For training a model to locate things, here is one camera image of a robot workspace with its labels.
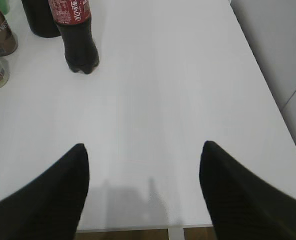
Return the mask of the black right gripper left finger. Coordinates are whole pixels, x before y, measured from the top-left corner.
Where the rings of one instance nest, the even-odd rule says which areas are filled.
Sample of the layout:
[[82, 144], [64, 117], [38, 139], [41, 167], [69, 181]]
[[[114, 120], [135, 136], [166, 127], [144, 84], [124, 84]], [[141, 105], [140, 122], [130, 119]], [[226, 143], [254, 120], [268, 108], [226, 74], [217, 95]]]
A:
[[0, 240], [72, 240], [89, 190], [87, 150], [76, 144], [26, 186], [0, 201]]

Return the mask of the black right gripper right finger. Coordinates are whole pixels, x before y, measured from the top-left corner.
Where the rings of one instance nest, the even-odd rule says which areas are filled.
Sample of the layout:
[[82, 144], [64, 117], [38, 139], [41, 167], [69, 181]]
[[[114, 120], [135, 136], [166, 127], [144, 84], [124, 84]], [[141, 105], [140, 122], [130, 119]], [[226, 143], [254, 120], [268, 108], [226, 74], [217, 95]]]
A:
[[199, 180], [217, 239], [296, 240], [296, 199], [214, 141], [203, 145]]

